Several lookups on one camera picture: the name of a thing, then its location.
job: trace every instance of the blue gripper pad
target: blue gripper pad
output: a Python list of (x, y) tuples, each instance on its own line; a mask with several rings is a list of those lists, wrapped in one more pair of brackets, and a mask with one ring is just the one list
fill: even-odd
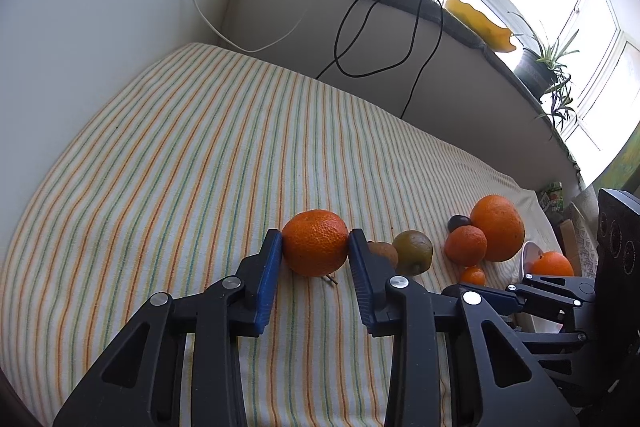
[(236, 277), (244, 282), (244, 298), (240, 309), (236, 307), (233, 313), (235, 320), (243, 324), (242, 336), (257, 337), (269, 324), (281, 260), (282, 234), (275, 229), (267, 231), (256, 255), (242, 259)]
[(369, 251), (361, 229), (349, 234), (349, 265), (362, 323), (374, 337), (388, 335), (397, 317), (388, 309), (385, 284), (396, 272), (388, 259)]

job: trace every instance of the tangerine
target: tangerine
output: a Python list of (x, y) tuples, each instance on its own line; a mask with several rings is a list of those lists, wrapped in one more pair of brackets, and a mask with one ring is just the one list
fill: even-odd
[(478, 286), (484, 286), (486, 278), (484, 277), (484, 270), (479, 266), (470, 266), (466, 268), (462, 274), (460, 274), (460, 282), (466, 282), (468, 284), (477, 284)]
[(507, 198), (496, 194), (485, 196), (476, 203), (469, 217), (486, 236), (488, 261), (508, 261), (522, 247), (524, 223), (515, 205)]
[(322, 277), (347, 260), (349, 232), (328, 210), (296, 214), (282, 229), (282, 255), (290, 269), (306, 277)]
[(458, 227), (447, 237), (444, 253), (460, 266), (475, 266), (486, 254), (486, 237), (478, 227)]
[(530, 272), (534, 275), (557, 275), (559, 277), (573, 277), (574, 267), (561, 252), (549, 251), (533, 261)]

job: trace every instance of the silver screw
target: silver screw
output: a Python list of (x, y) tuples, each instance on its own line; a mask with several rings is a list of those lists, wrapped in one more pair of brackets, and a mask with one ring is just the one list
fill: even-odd
[(409, 286), (409, 279), (402, 277), (401, 275), (394, 275), (389, 279), (389, 282), (394, 288), (406, 288)]
[(479, 304), (480, 302), (482, 302), (482, 297), (480, 296), (479, 293), (476, 293), (476, 292), (464, 292), (462, 295), (462, 299), (467, 304), (471, 304), (472, 306), (475, 306), (476, 304)]
[(158, 292), (151, 295), (149, 302), (151, 303), (152, 306), (163, 306), (167, 304), (168, 300), (169, 300), (169, 295), (167, 295), (164, 292)]
[(238, 286), (241, 284), (242, 284), (242, 281), (238, 279), (238, 277), (236, 277), (235, 275), (232, 275), (231, 277), (227, 277), (225, 280), (222, 281), (222, 287), (226, 288), (227, 290), (238, 288)]

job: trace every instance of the black plant pot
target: black plant pot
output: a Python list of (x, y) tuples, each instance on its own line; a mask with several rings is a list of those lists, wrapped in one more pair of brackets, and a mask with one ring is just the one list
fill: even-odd
[(545, 91), (558, 81), (556, 74), (545, 64), (536, 62), (539, 58), (538, 54), (524, 48), (522, 58), (513, 71), (538, 101)]

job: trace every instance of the striped tablecloth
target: striped tablecloth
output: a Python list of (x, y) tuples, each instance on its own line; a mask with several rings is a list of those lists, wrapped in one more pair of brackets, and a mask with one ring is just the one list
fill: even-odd
[[(516, 203), (527, 239), (558, 248), (535, 194), (475, 157), (306, 76), (189, 44), (108, 103), (33, 196), (0, 273), (0, 365), (50, 424), (149, 295), (204, 290), (310, 208), (374, 241), (424, 231), (435, 254), (417, 280), (439, 291), (459, 273), (442, 254), (447, 219), (491, 193)], [(517, 261), (484, 266), (488, 284), (512, 282)], [(270, 325), (240, 342), (250, 425), (382, 425), (391, 340), (366, 334), (348, 266), (336, 277), (282, 266)]]

